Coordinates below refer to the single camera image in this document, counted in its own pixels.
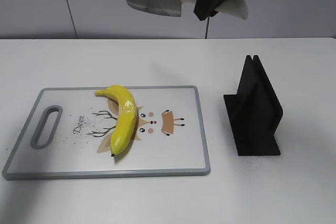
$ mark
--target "banana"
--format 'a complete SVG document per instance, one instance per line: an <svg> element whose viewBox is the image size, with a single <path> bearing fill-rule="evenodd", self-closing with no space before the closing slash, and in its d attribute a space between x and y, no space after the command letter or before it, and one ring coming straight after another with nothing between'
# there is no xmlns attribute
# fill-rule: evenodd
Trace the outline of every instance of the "banana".
<svg viewBox="0 0 336 224"><path fill-rule="evenodd" d="M97 90L94 94L108 97L119 104L119 118L110 140L111 156L114 157L125 151L131 141L138 118L137 106L131 92L119 85Z"/></svg>

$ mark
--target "cartoon deer illustration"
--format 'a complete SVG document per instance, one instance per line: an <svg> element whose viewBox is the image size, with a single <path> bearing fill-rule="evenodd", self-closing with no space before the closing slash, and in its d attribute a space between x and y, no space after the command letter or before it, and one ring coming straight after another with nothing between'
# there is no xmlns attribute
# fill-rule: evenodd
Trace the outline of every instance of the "cartoon deer illustration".
<svg viewBox="0 0 336 224"><path fill-rule="evenodd" d="M184 118L174 119L173 111L166 110L162 114L162 133L166 136L170 136L174 133L174 125L175 126L184 126L185 124L176 124L175 121L184 121Z"/></svg>
<svg viewBox="0 0 336 224"><path fill-rule="evenodd" d="M119 115L119 106L115 101L108 99L108 106L109 110L113 114L117 116ZM141 140L139 134L145 133L146 131L149 134L152 134L154 132L154 127L157 125L157 121L155 120L150 121L145 120L147 116L150 118L154 117L153 112L142 113L141 110L144 107L137 107L137 108L139 117L135 126L136 130L134 131L133 140ZM117 117L113 116L109 111L106 110L99 111L98 113L93 113L93 115L104 116L105 119L114 119L115 121L117 121L118 119ZM161 116L163 121L161 132L166 136L170 136L174 133L174 126L184 126L184 124L175 124L175 121L180 120L184 121L184 118L174 119L173 112L170 110L165 110L161 114ZM114 128L116 128L115 125L109 128L103 128L103 131L92 131L91 133L88 133L88 135L92 135L93 137L104 137L97 149L97 153L103 153L110 150L110 139L111 135L113 134L113 131L111 133L110 131L113 130Z"/></svg>

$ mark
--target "white wall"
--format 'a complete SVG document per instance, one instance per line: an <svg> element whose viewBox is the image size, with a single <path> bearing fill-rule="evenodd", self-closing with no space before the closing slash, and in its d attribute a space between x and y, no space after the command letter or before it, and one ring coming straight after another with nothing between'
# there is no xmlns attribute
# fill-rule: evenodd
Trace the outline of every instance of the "white wall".
<svg viewBox="0 0 336 224"><path fill-rule="evenodd" d="M246 0L249 18L211 19L209 38L336 37L336 0Z"/></svg>
<svg viewBox="0 0 336 224"><path fill-rule="evenodd" d="M66 0L0 0L0 38L74 38Z"/></svg>
<svg viewBox="0 0 336 224"><path fill-rule="evenodd" d="M193 6L182 17L142 13L125 0L69 0L79 38L203 38ZM247 0L248 20L218 14L209 38L336 37L336 0ZM66 0L0 0L0 38L74 38Z"/></svg>
<svg viewBox="0 0 336 224"><path fill-rule="evenodd" d="M125 0L69 0L79 38L203 38L205 23L185 5L182 17L143 13Z"/></svg>

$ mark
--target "white table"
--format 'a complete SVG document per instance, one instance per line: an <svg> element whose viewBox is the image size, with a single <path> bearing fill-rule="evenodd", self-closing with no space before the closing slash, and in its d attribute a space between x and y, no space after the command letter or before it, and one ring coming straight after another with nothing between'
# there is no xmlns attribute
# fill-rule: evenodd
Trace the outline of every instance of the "white table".
<svg viewBox="0 0 336 224"><path fill-rule="evenodd" d="M0 223L334 223L336 40L2 40L0 166L45 87L196 85L207 176L8 182ZM258 54L281 156L239 157L223 94Z"/></svg>

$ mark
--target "knife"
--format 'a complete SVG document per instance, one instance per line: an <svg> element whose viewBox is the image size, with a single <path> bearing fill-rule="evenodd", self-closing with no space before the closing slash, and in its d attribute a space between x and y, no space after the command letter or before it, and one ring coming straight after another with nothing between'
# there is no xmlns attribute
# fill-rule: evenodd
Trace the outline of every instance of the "knife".
<svg viewBox="0 0 336 224"><path fill-rule="evenodd" d="M196 0L126 0L127 4L142 12L162 16L181 16L183 3L196 3ZM216 11L241 19L247 19L248 9L245 0L226 0L221 3Z"/></svg>

